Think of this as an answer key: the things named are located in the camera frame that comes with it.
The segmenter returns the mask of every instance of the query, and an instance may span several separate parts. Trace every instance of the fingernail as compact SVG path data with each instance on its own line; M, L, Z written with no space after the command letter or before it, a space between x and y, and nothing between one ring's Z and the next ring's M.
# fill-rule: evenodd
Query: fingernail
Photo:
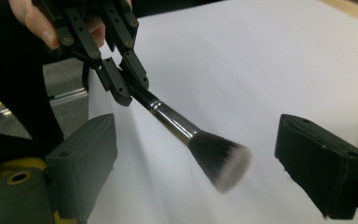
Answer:
M51 33L49 33L48 31L44 31L42 33L42 40L51 49L56 49L58 47L58 46L55 46L55 44L54 44L54 36Z

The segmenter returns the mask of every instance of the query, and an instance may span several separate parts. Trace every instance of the brush handle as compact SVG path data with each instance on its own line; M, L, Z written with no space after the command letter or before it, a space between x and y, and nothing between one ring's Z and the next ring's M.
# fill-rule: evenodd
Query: brush handle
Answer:
M128 87L131 95L186 146L194 134L201 131L147 89L133 82L128 82Z

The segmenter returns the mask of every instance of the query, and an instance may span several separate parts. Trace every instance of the makeup brush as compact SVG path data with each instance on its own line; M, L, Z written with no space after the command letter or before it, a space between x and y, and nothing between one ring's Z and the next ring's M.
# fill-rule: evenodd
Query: makeup brush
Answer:
M241 180L251 161L247 147L201 130L136 82L127 85L131 95L190 149L219 192L228 192Z

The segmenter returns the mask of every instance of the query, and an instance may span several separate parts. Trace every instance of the floor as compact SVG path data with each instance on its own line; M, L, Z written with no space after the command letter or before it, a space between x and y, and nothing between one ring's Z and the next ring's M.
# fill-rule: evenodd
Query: floor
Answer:
M89 119L89 97L83 89L83 63L69 59L46 64L44 76L51 107L67 138ZM0 133L30 138L10 111L0 103Z

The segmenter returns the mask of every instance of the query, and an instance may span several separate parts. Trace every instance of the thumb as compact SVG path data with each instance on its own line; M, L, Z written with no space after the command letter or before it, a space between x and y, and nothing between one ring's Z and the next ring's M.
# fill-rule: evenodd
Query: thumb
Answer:
M25 26L37 37L43 40L50 49L56 49L60 44L55 29L38 7L30 5L26 10Z

